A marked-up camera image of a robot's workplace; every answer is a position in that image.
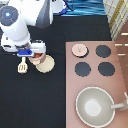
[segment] white bowl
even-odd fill
[[[76,98],[76,111],[80,119],[87,125],[105,127],[109,125],[114,116],[115,109],[112,97],[99,87],[87,87]]]

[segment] bowl rim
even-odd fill
[[[111,119],[110,119],[107,123],[105,123],[104,125],[100,125],[100,126],[91,125],[91,124],[89,124],[88,122],[86,122],[86,121],[81,117],[81,115],[80,115],[80,113],[79,113],[79,111],[78,111],[78,108],[77,108],[78,98],[80,97],[80,95],[81,95],[84,91],[89,90],[89,89],[97,89],[97,90],[103,91],[104,93],[106,93],[106,94],[108,95],[108,97],[110,98],[110,100],[111,100],[112,103],[114,104],[113,98],[112,98],[111,95],[110,95],[107,91],[105,91],[104,89],[102,89],[102,88],[100,88],[100,87],[86,87],[86,88],[84,88],[84,89],[77,95],[77,98],[76,98],[76,112],[77,112],[79,118],[80,118],[85,124],[87,124],[88,126],[94,127],[94,128],[97,128],[97,127],[98,127],[98,128],[105,127],[105,126],[109,125],[109,124],[113,121],[113,119],[114,119],[114,117],[115,117],[115,109],[113,109],[113,114],[112,114]]]

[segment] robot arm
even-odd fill
[[[7,52],[18,52],[18,56],[34,56],[45,53],[43,42],[31,43],[27,25],[48,27],[53,20],[50,0],[11,0],[0,9],[0,27],[3,36],[1,46]]]

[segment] round cookie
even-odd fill
[[[46,73],[51,71],[54,68],[54,65],[55,65],[54,59],[51,56],[46,55],[45,61],[43,63],[36,65],[36,68],[38,71],[42,73]]]

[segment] black circular pad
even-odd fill
[[[82,76],[82,77],[87,76],[89,75],[90,71],[91,71],[91,68],[89,64],[87,64],[86,62],[79,62],[75,66],[75,72],[79,76]]]
[[[103,76],[112,76],[115,72],[114,66],[109,62],[102,62],[98,66],[100,74]]]
[[[111,55],[111,49],[106,45],[99,45],[96,48],[96,54],[102,58],[106,58]]]

